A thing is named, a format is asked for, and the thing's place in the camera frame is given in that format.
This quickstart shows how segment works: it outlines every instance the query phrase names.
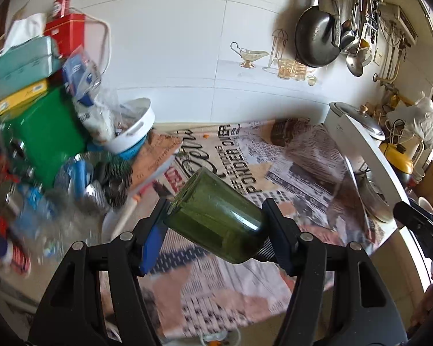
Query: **teal box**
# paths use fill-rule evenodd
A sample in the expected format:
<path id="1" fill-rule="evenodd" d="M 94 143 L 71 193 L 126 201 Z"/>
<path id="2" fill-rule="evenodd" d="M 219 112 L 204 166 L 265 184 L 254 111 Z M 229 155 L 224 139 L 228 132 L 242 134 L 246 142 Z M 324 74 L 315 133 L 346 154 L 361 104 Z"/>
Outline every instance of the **teal box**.
<path id="1" fill-rule="evenodd" d="M 49 36 L 33 38 L 9 49 L 0 57 L 0 101 L 60 68 L 57 44 Z"/>

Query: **screw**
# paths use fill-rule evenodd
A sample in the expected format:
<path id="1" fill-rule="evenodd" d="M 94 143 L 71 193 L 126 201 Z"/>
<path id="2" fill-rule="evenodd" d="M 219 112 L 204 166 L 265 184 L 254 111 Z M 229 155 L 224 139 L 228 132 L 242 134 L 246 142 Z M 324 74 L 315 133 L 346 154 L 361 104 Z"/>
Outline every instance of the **screw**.
<path id="1" fill-rule="evenodd" d="M 120 239 L 122 241 L 130 241 L 130 240 L 132 240 L 132 238 L 133 238 L 133 234 L 131 232 L 123 232 L 120 235 Z"/>
<path id="2" fill-rule="evenodd" d="M 314 239 L 313 235 L 308 232 L 301 233 L 300 238 L 305 242 L 311 242 Z"/>
<path id="3" fill-rule="evenodd" d="M 350 243 L 350 248 L 354 251 L 361 251 L 363 249 L 363 247 L 361 246 L 361 244 L 359 244 L 358 242 L 351 242 Z"/>
<path id="4" fill-rule="evenodd" d="M 74 249 L 76 251 L 78 251 L 78 250 L 80 250 L 82 248 L 83 248 L 83 242 L 82 241 L 77 241 L 77 242 L 74 242 L 72 244 L 72 249 Z"/>

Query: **frying pan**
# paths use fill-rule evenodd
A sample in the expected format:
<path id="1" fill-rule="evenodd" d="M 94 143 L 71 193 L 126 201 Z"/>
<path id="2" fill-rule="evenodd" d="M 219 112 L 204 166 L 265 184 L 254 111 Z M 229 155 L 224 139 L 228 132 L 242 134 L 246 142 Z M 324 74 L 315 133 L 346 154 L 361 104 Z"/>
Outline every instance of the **frying pan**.
<path id="1" fill-rule="evenodd" d="M 335 18 L 319 6 L 306 9 L 297 23 L 295 46 L 297 59 L 311 68 L 326 66 L 340 54 L 340 48 L 334 46 L 333 30 Z"/>

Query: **yellow box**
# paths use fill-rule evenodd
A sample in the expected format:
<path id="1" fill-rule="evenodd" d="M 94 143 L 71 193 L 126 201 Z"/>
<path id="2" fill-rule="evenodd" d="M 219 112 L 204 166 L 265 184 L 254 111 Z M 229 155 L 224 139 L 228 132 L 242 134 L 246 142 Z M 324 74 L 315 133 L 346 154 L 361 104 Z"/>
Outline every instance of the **yellow box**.
<path id="1" fill-rule="evenodd" d="M 0 101 L 0 115 L 17 106 L 30 103 L 48 90 L 48 81 L 39 80 Z"/>

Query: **hanging ladle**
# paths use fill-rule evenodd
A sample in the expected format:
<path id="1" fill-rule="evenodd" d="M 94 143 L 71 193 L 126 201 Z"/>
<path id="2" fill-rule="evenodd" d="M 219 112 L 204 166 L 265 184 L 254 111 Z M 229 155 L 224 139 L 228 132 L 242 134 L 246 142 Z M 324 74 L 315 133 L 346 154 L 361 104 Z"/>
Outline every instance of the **hanging ladle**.
<path id="1" fill-rule="evenodd" d="M 363 0 L 363 9 L 361 11 L 361 18 L 359 21 L 359 30 L 357 36 L 357 40 L 359 40 L 359 44 L 356 53 L 354 54 L 349 53 L 346 56 L 346 66 L 354 76 L 362 76 L 364 72 L 363 64 L 359 60 L 357 54 L 361 48 L 361 36 L 363 35 L 364 23 L 366 22 L 366 14 L 367 14 L 367 0 Z"/>

